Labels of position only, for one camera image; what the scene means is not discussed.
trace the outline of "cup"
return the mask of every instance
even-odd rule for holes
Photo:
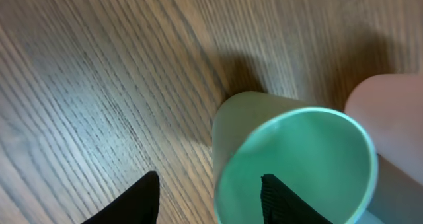
[[[354,223],[377,180],[376,152],[347,115],[265,93],[227,100],[213,123],[220,224],[263,223],[261,179],[274,174],[332,223]]]
[[[345,113],[371,135],[379,182],[369,206],[386,223],[423,219],[423,76],[376,75],[351,93]]]

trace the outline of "wooden table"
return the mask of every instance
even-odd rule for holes
[[[215,223],[212,123],[245,90],[342,109],[422,66],[423,0],[0,0],[0,223],[80,223],[149,170]]]

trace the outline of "cup rim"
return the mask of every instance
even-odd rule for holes
[[[377,153],[376,153],[375,145],[373,144],[373,141],[371,140],[370,135],[368,134],[368,132],[365,131],[365,129],[357,121],[355,121],[353,118],[351,118],[347,114],[345,114],[343,112],[339,112],[337,110],[330,109],[330,108],[323,108],[323,107],[318,107],[318,106],[307,106],[307,107],[303,107],[303,108],[296,108],[296,109],[290,110],[288,112],[284,112],[282,114],[279,114],[279,115],[275,116],[274,118],[271,118],[268,121],[264,122],[263,124],[259,125],[257,128],[255,128],[254,130],[252,130],[249,133],[249,135],[245,138],[242,145],[240,145],[238,149],[240,149],[254,134],[266,129],[268,126],[271,126],[273,123],[277,122],[278,120],[283,120],[283,119],[295,116],[297,114],[305,113],[305,112],[326,112],[326,113],[334,114],[336,116],[344,118],[345,120],[350,122],[359,131],[359,133],[361,134],[361,136],[363,137],[363,139],[366,143],[367,153],[369,154],[369,160],[370,160],[370,178],[367,182],[367,188],[364,192],[364,195],[363,195],[363,198],[362,198],[360,204],[356,208],[355,212],[353,214],[351,214],[351,216],[345,222],[345,223],[355,223],[356,221],[358,221],[358,219],[363,215],[364,211],[367,209],[367,207],[368,207],[368,205],[371,201],[371,198],[372,198],[372,196],[375,192],[376,183],[377,183],[377,176],[378,176],[378,172],[379,172],[378,171],[379,165],[377,163]],[[229,163],[231,161],[232,160],[228,161],[228,163],[225,165],[225,168],[223,168],[219,178],[217,179],[215,189],[214,189],[215,194],[217,194],[218,191],[219,191],[221,177],[225,173],[226,167],[227,167],[227,165],[229,165]],[[217,208],[217,204],[216,204],[216,200],[217,200],[217,195],[214,196],[214,201],[213,201],[213,207],[214,207],[214,210],[215,210],[217,222],[219,224],[226,224],[226,223],[221,222],[219,212],[218,212],[218,208]]]

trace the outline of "wooden surface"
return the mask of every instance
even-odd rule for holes
[[[0,0],[0,223],[80,223],[148,170],[215,223],[212,122],[243,90],[342,109],[417,73],[423,0]]]

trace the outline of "pink cup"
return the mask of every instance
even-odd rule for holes
[[[374,213],[385,223],[421,222],[423,76],[377,75],[366,79],[350,95],[345,113],[367,130],[383,157],[370,209],[377,210]]]

